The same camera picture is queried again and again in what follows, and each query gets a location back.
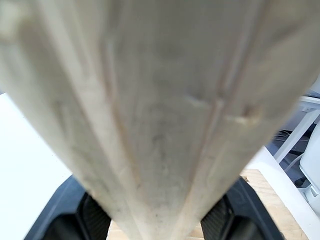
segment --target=white table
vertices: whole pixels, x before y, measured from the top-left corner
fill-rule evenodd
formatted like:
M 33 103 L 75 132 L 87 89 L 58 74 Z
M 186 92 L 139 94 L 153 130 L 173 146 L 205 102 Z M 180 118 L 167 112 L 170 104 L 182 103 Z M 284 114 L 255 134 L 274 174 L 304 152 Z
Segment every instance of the white table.
M 71 174 L 6 94 L 0 95 L 0 239 L 20 240 Z M 258 169 L 310 240 L 320 220 L 263 147 L 246 166 Z

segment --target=white chair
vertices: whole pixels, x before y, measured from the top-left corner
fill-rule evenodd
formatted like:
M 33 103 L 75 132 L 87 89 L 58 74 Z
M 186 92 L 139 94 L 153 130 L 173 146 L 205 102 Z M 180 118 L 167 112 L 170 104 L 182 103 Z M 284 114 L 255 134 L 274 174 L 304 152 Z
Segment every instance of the white chair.
M 320 124 L 317 124 L 300 160 L 300 169 L 310 185 L 299 188 L 306 201 L 320 217 Z

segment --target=wooden table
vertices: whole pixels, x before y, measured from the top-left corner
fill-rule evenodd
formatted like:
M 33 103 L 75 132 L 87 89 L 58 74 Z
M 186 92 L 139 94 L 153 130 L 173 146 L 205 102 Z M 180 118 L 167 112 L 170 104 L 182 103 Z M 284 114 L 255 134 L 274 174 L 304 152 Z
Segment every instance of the wooden table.
M 263 202 L 265 208 L 268 210 L 273 221 L 277 225 L 278 229 L 283 233 L 287 240 L 307 240 L 307 236 L 302 231 L 296 220 L 286 208 L 284 203 L 275 193 L 273 188 L 266 181 L 264 176 L 257 169 L 245 169 L 241 173 L 246 178 L 250 186 L 258 194 L 259 198 Z M 127 236 L 117 226 L 115 222 L 112 222 L 109 230 L 109 240 L 128 240 Z M 195 229 L 185 238 L 186 240 L 203 240 L 204 235 L 202 233 L 200 223 Z

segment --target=wooden board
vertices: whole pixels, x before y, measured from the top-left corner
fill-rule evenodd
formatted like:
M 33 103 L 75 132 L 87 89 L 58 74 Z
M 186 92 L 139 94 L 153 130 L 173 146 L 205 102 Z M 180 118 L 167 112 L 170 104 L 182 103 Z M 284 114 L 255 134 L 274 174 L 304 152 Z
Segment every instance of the wooden board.
M 274 223 L 277 225 L 280 232 L 283 233 L 286 240 L 307 240 L 304 231 L 297 224 L 296 220 L 286 208 L 284 203 L 269 185 L 264 176 L 257 169 L 244 169 L 241 176 L 255 190 L 260 200 L 268 210 Z M 109 229 L 109 240 L 129 240 L 124 232 L 112 222 Z M 200 223 L 186 237 L 185 240 L 203 240 L 204 235 Z
M 320 72 L 319 0 L 0 11 L 1 89 L 131 240 L 184 239 Z
M 290 211 L 286 208 L 259 170 L 244 169 L 241 175 L 247 178 L 248 183 L 255 190 L 274 223 L 287 240 L 308 239 Z

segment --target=wood plank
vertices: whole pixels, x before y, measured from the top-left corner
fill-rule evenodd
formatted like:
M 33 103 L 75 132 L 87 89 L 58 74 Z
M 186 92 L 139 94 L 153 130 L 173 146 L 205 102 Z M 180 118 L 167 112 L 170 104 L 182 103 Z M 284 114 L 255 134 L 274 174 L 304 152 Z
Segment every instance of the wood plank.
M 278 197 L 267 180 L 257 169 L 244 169 L 241 173 L 255 190 L 274 223 L 287 240 L 307 240 L 307 236 L 300 228 L 290 211 Z
M 255 190 L 263 205 L 269 212 L 279 231 L 283 233 L 286 240 L 307 240 L 304 231 L 278 197 L 276 192 L 267 182 L 265 177 L 257 169 L 244 169 L 241 176 Z M 200 223 L 189 233 L 185 240 L 203 240 L 204 234 Z M 124 232 L 112 222 L 109 229 L 108 240 L 129 240 Z
M 319 4 L 1 1 L 0 86 L 130 239 L 184 239 L 319 74 Z

